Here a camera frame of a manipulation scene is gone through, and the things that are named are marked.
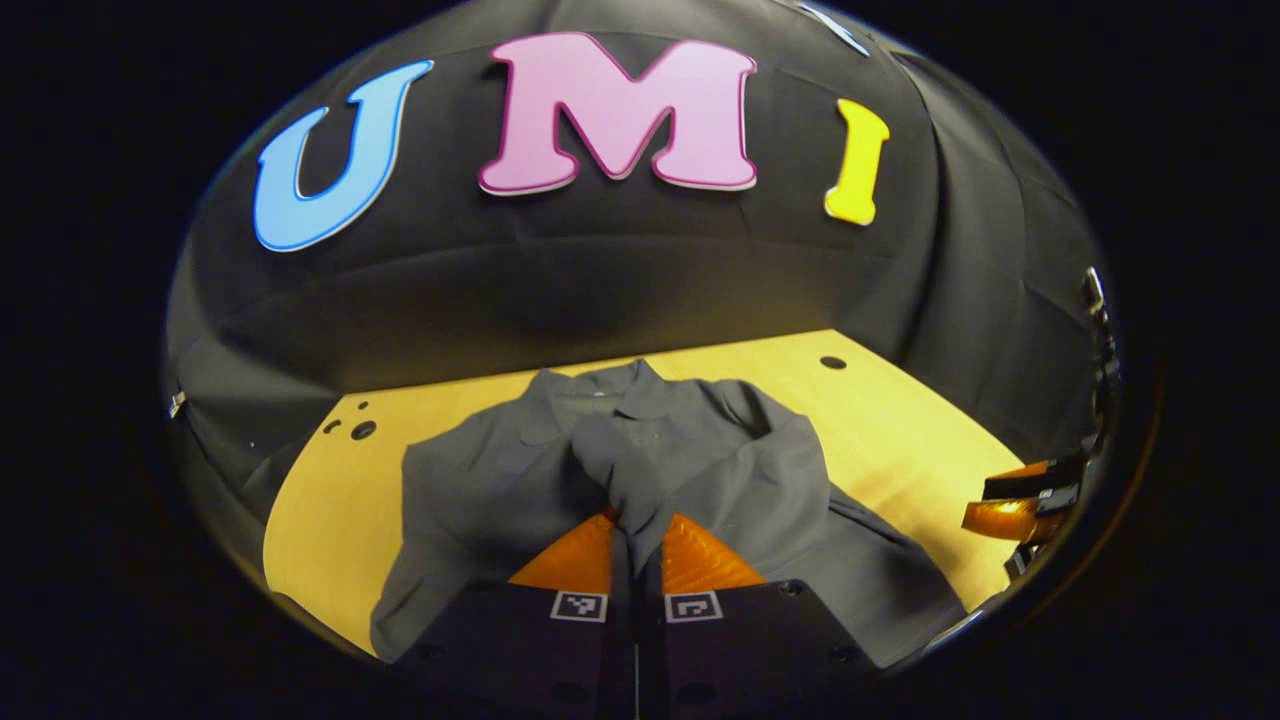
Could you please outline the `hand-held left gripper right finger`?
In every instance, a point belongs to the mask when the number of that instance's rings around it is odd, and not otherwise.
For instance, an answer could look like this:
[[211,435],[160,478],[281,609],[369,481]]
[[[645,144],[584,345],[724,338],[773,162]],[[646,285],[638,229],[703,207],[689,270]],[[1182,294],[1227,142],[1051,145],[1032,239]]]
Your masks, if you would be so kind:
[[818,719],[881,669],[806,582],[765,579],[676,514],[646,568],[643,719]]

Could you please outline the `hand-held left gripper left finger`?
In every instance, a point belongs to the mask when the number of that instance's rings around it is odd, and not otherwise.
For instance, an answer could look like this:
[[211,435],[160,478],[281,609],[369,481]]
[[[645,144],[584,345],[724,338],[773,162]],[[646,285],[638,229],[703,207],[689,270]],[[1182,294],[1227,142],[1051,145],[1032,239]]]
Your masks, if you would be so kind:
[[399,659],[433,719],[631,719],[628,547],[612,510],[467,584]]

